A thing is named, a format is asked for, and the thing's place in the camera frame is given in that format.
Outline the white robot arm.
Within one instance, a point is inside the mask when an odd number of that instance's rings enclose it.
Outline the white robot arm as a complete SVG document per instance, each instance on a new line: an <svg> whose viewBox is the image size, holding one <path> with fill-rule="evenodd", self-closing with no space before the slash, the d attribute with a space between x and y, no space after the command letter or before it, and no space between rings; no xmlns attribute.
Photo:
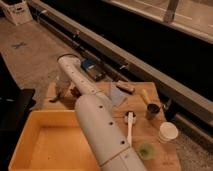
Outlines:
<svg viewBox="0 0 213 171"><path fill-rule="evenodd" d="M113 119L109 97L79 71L80 60L64 55L57 62L58 93L63 96L71 83L81 93L74 110L101 171L148 171Z"/></svg>

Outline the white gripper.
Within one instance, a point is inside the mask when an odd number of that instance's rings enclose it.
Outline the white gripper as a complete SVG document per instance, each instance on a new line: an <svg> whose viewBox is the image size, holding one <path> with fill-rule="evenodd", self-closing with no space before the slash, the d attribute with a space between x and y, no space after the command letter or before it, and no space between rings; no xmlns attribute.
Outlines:
<svg viewBox="0 0 213 171"><path fill-rule="evenodd" d="M71 81L68 77L57 76L55 83L56 96L59 98L64 97L69 90L70 85Z"/></svg>

